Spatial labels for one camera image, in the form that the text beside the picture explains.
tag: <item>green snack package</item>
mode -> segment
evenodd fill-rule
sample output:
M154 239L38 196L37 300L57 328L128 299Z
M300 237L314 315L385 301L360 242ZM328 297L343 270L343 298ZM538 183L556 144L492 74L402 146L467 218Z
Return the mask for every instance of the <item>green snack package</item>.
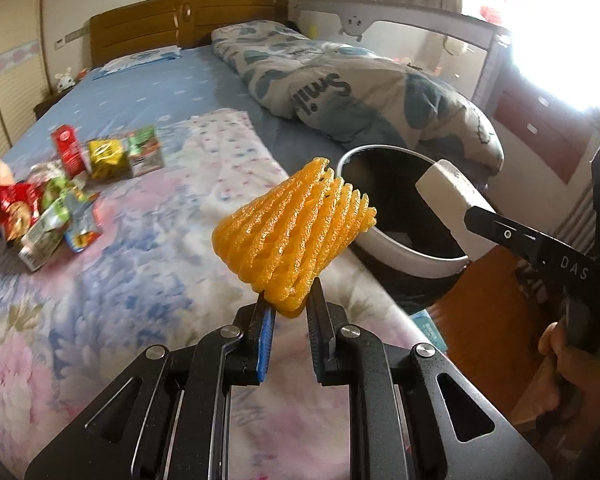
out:
M46 211L58 198L66 197L67 193L74 192L82 196L82 190L86 184L86 176L76 176L73 180L65 176L56 176L46 183L45 192L42 195L42 211Z
M140 176L164 168L155 126L145 126L129 133L125 139L125 149L132 176Z

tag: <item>nightstand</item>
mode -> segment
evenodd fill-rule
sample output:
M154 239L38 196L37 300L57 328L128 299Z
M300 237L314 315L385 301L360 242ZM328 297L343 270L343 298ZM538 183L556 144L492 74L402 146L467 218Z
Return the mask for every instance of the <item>nightstand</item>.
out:
M46 114L49 111L49 108L51 108L54 104L56 104L60 99L62 99L65 95L67 95L74 88L75 87L71 87L63 92L53 94L53 95L49 96L48 98L46 98L44 101L42 101L39 105L36 105L33 108L33 112L36 115L36 120L39 120L40 117L42 117L44 114Z

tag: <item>wooden floor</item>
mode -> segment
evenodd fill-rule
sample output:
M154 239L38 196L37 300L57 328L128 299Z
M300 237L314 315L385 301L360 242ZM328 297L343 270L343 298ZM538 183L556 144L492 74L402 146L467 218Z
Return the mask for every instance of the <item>wooden floor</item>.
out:
M544 322L518 289L517 263L508 250L494 248L428 309L448 357L504 415L542 361L536 340Z

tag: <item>blue bed sheet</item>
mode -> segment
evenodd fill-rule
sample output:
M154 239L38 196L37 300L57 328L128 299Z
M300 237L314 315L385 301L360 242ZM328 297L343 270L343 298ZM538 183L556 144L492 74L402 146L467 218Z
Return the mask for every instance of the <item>blue bed sheet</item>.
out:
M167 126L217 108L248 112L260 139L289 174L314 156L325 156L335 166L345 152L299 121L272 116L248 95L244 83L210 46L183 50L179 59L95 80L93 76L78 83L4 157L17 178L25 176L20 173L33 153L51 150L48 136L62 124L71 124L78 138L87 140L147 124Z

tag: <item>snack package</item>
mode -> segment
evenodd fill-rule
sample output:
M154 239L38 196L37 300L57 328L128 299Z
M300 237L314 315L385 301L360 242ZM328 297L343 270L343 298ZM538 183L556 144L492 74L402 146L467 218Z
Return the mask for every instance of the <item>snack package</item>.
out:
M38 186L42 191L44 191L45 184L52 178L59 176L66 177L64 173L64 167L62 166L62 161L56 159L32 166L31 170L29 171L29 176L27 177L27 182Z
M0 231L11 242L22 238L40 216L40 192L34 184L0 185Z
M94 193L91 196L79 196L72 190L64 197L64 205L71 217L64 239L74 253L85 250L102 234L95 210L95 201L99 195Z
M22 248L18 256L29 270L38 270L49 261L62 241L68 221L69 211L62 199L58 199L40 215L36 224L22 237Z
M326 158L222 219L214 251L241 281L287 317L298 316L314 278L376 224L369 198L334 178Z
M84 160L82 160L80 143L75 138L75 130L72 126L68 124L60 126L51 134L51 138L69 178L87 171Z
M81 173L73 180L68 180L64 173L62 176L53 177L46 183L45 192L40 201L42 211L45 211L58 198L64 198L70 191L75 192L82 200L82 190L86 182L86 173Z
M160 141L155 136L155 126L145 126L129 133L125 139L125 148L132 176L164 168Z
M89 141L91 177L107 180L119 177L128 170L125 149L119 139Z

